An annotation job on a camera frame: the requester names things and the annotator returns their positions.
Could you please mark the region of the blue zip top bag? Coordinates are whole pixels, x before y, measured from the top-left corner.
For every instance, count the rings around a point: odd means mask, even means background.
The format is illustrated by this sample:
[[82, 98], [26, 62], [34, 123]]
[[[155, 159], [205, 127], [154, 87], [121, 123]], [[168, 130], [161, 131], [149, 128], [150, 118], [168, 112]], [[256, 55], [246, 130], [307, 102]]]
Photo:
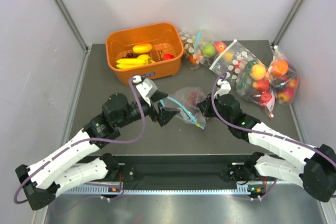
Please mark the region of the blue zip top bag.
[[206, 117], [202, 114], [197, 104], [204, 101], [206, 95], [199, 87], [185, 87], [177, 90], [160, 101], [164, 107], [179, 109], [177, 118], [187, 124], [193, 124], [200, 129], [206, 125]]

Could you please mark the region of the yellow fake banana bunch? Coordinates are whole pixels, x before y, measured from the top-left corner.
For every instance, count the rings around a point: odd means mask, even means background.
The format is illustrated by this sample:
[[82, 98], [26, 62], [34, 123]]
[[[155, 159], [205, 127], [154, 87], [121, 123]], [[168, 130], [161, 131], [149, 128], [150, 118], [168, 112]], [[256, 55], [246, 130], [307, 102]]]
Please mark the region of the yellow fake banana bunch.
[[140, 67], [148, 64], [155, 63], [151, 58], [141, 59], [141, 58], [122, 58], [116, 61], [117, 69], [131, 69], [135, 67]]

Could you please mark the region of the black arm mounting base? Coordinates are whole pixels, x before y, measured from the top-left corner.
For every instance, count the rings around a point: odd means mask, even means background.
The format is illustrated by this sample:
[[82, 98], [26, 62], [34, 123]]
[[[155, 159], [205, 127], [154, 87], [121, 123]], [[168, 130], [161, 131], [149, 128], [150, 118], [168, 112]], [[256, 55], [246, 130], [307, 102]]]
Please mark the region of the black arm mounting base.
[[112, 159], [118, 164], [99, 182], [143, 181], [187, 178], [218, 177], [229, 183], [260, 180], [248, 155], [117, 155]]

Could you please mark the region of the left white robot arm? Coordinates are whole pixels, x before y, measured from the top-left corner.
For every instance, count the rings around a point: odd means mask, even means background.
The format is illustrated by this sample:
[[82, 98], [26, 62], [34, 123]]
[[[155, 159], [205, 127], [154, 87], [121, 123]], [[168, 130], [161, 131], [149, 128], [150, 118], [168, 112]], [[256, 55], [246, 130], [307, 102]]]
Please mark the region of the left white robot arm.
[[156, 91], [154, 100], [136, 98], [129, 103], [122, 93], [111, 95], [102, 105], [102, 112], [86, 124], [70, 141], [48, 157], [33, 164], [20, 165], [15, 173], [21, 183], [20, 190], [26, 196], [33, 211], [49, 205], [62, 193], [93, 180], [114, 180], [119, 174], [116, 158], [108, 153], [94, 160], [75, 166], [86, 156], [115, 142], [119, 129], [149, 116], [153, 122], [165, 126], [179, 113], [178, 109], [162, 104], [154, 107], [154, 101], [166, 98], [168, 94]]

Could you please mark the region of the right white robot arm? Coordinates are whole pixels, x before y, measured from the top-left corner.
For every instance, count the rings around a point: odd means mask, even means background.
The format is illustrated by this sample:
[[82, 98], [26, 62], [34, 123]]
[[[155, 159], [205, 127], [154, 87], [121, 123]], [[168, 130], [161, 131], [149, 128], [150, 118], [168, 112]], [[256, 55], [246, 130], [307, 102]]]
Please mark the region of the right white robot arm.
[[197, 107], [207, 118], [218, 118], [232, 135], [260, 146], [276, 157], [254, 153], [245, 163], [245, 174], [252, 180], [260, 176], [284, 180], [303, 188], [311, 197], [328, 202], [335, 197], [335, 151], [322, 144], [307, 145], [283, 135], [261, 120], [244, 113], [231, 94], [207, 98]]

